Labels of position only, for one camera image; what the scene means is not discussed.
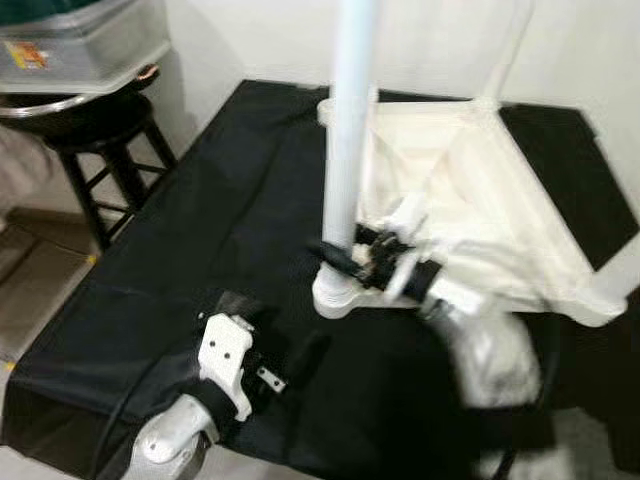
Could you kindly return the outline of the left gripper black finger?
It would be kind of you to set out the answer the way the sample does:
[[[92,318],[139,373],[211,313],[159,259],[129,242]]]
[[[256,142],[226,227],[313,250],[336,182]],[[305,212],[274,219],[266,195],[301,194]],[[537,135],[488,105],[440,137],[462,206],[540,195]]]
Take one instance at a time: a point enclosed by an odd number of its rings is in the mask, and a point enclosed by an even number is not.
[[[294,349],[291,356],[291,385],[302,387],[315,375],[326,352],[332,344],[332,335],[326,332],[310,332]]]

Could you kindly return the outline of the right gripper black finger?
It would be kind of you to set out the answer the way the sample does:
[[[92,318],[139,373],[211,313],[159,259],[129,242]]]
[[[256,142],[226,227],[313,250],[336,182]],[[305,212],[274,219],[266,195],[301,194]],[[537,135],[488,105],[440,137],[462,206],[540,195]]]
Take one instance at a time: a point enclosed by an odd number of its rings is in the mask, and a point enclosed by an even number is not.
[[[348,250],[321,239],[310,239],[306,243],[306,250],[319,259],[321,264],[353,280],[357,285],[364,284],[364,268],[360,262],[353,259]]]

